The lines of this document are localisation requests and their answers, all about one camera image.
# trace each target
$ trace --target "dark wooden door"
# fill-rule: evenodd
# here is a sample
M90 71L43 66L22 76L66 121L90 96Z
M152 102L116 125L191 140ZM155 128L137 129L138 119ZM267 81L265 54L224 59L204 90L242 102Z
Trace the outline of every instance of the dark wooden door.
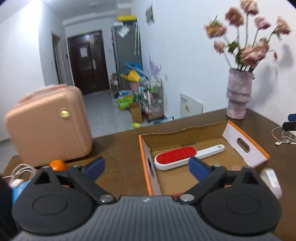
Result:
M102 31L69 38L68 43L75 86L83 94L108 90Z

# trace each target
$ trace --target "pink vase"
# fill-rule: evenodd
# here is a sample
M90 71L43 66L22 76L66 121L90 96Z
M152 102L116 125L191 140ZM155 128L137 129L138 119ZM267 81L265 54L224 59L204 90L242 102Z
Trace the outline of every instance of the pink vase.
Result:
M242 120L246 116L246 103L251 100L253 73L229 70L226 96L229 99L226 114L231 119Z

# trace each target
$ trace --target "small cardboard box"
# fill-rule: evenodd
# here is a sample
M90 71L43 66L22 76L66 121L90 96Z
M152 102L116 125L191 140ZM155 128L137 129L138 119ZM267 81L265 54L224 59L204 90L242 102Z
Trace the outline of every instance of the small cardboard box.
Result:
M189 172L188 165L169 171L154 167L154 157L183 146L196 150L225 145L222 153L203 159L208 165L220 164L228 170L240 170L249 165L261 166L269 155L244 131L231 121L199 127L144 134L139 136L141 157L149 195L181 194L198 183Z
M140 104L138 102L130 103L129 110L130 110L131 119L133 120L133 122L142 123L143 118L142 118L142 111L141 111Z

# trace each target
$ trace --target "refrigerator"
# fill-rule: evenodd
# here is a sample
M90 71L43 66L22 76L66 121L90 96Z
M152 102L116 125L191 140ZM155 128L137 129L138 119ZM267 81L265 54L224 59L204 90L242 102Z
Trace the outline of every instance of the refrigerator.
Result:
M123 26L113 26L112 27L112 38L114 47L114 57L116 64L116 71L118 76L118 83L120 90L130 90L129 81L120 74L127 70L125 63L137 63L142 68L142 54L141 54L141 43L137 43L136 55L135 55L135 37L136 37L136 27L134 25L135 21L123 22L130 32L123 38L118 34L118 31L122 29Z

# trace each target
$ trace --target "blue gripper pad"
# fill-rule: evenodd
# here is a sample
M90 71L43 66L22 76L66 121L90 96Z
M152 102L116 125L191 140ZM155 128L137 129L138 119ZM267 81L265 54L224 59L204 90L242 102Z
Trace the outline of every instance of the blue gripper pad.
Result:
M296 121L296 114L289 114L288 120L289 121Z
M188 163L190 173L200 182L210 175L209 165L203 161L195 160L194 158L189 159Z
M99 176L105 171L105 159L103 157L98 157L94 159L89 164L85 165L82 172L93 182L95 182Z

